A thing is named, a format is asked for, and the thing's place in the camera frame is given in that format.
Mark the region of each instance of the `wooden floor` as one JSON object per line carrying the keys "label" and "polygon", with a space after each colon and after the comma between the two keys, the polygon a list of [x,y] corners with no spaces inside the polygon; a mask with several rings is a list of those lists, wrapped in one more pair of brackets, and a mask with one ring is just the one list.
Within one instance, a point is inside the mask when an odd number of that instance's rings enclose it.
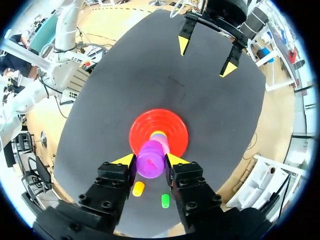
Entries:
{"label": "wooden floor", "polygon": [[[141,19],[157,10],[156,6],[149,6],[148,0],[132,0],[128,3],[100,7],[98,5],[86,8],[79,16],[78,25],[93,43],[111,44],[117,42],[130,28]],[[170,10],[172,6],[161,7]],[[274,63],[275,84],[286,81],[286,74],[281,70],[280,60]],[[269,86],[272,85],[272,64],[263,65],[260,69],[266,75]],[[61,107],[63,114],[68,115],[71,106]],[[45,99],[27,114],[28,129],[36,137],[40,137],[41,131],[47,135],[48,148],[38,147],[37,154],[51,167],[54,164],[54,154],[60,140],[66,119],[57,108],[54,98]],[[290,144],[294,123],[294,91],[290,86],[283,87],[264,96],[261,115],[251,144],[248,146],[243,158],[239,159],[239,165],[234,170],[225,184],[218,190],[224,202],[227,202],[234,194],[234,188],[241,184],[242,177],[251,162],[252,156],[260,153],[262,156],[283,162]],[[54,189],[62,199],[72,201],[55,181]]]}

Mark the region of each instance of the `stacked cups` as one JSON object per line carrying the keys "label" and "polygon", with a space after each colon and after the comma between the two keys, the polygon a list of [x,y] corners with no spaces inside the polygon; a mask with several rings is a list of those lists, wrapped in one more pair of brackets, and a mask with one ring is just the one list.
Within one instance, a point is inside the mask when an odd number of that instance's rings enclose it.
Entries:
{"label": "stacked cups", "polygon": [[154,179],[165,170],[165,155],[170,152],[167,136],[162,131],[151,134],[136,158],[136,170],[144,178]]}

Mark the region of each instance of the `white shelf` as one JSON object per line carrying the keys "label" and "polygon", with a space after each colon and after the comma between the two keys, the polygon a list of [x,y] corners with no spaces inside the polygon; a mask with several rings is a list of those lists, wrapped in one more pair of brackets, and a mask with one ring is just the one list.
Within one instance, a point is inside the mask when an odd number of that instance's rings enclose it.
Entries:
{"label": "white shelf", "polygon": [[[272,193],[279,190],[288,176],[287,172],[292,172],[288,192],[283,203],[283,206],[285,206],[288,201],[292,199],[300,177],[301,175],[305,176],[306,171],[283,163],[275,162],[262,156],[256,155],[254,158],[257,159],[257,162],[253,170],[226,206],[229,208],[235,207],[240,210],[250,207],[259,209],[266,201],[269,200]],[[270,221],[274,221],[274,219],[279,215],[279,208],[285,189],[286,186],[284,186],[280,192],[282,194],[282,196],[280,195],[280,200],[268,214],[268,219]]]}

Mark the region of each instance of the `black table surface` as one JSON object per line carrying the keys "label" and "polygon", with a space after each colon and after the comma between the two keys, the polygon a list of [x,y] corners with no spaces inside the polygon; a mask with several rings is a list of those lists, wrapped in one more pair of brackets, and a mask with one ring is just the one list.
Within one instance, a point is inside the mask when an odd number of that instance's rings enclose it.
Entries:
{"label": "black table surface", "polygon": [[[220,70],[232,43],[197,24],[185,56],[178,34],[184,17],[158,10],[129,30],[99,62],[79,94],[58,145],[54,176],[75,200],[97,177],[97,168],[129,153],[129,130],[141,113],[168,109],[186,123],[189,143],[183,158],[204,168],[214,191],[239,164],[257,127],[265,76],[244,53],[225,78]],[[116,230],[147,238],[180,222],[164,174],[143,181],[141,197],[130,194]]]}

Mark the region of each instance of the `red plate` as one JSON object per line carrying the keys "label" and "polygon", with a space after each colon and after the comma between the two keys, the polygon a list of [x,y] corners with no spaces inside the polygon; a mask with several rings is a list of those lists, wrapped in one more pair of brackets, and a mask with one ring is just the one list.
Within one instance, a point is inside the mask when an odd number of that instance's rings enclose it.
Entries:
{"label": "red plate", "polygon": [[172,111],[152,109],[138,116],[131,126],[129,142],[134,154],[139,153],[155,131],[166,134],[171,154],[180,158],[185,153],[189,139],[185,123]]}

